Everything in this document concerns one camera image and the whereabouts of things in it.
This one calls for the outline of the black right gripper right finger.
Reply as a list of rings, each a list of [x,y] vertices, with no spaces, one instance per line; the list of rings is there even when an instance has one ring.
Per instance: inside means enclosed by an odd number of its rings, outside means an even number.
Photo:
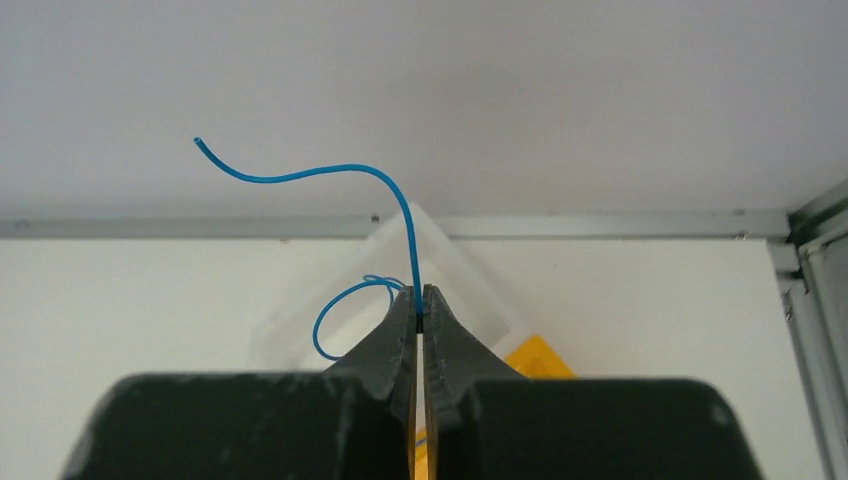
[[[732,408],[686,378],[530,379],[422,294],[433,479],[758,479]]]

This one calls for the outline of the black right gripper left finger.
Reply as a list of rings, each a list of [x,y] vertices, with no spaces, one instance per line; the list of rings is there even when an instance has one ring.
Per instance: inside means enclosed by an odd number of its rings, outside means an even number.
[[[410,479],[411,288],[322,371],[144,373],[99,400],[65,479]]]

